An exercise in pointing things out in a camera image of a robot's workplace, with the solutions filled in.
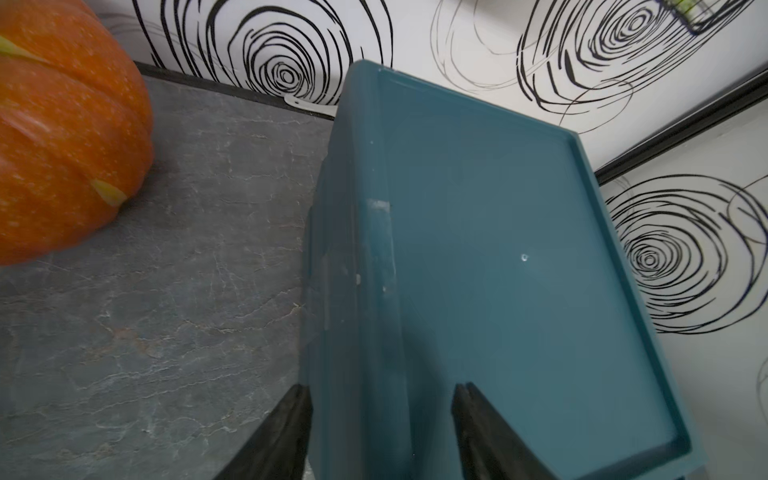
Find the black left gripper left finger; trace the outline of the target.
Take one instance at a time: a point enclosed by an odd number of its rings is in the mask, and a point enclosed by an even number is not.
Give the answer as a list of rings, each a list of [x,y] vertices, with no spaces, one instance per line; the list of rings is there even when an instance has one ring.
[[[302,479],[312,414],[309,387],[294,384],[214,479]]]

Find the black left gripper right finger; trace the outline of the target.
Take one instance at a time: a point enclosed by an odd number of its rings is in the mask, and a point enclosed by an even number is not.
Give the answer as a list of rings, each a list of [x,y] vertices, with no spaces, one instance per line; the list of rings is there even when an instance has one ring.
[[[475,384],[455,386],[451,414],[464,479],[555,478]]]

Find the teal drawer cabinet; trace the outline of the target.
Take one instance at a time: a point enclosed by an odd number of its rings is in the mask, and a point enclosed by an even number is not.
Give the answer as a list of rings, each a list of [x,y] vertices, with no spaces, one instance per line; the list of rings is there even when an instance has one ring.
[[[304,234],[319,479],[459,479],[471,383],[560,479],[680,479],[703,446],[576,134],[361,60]]]

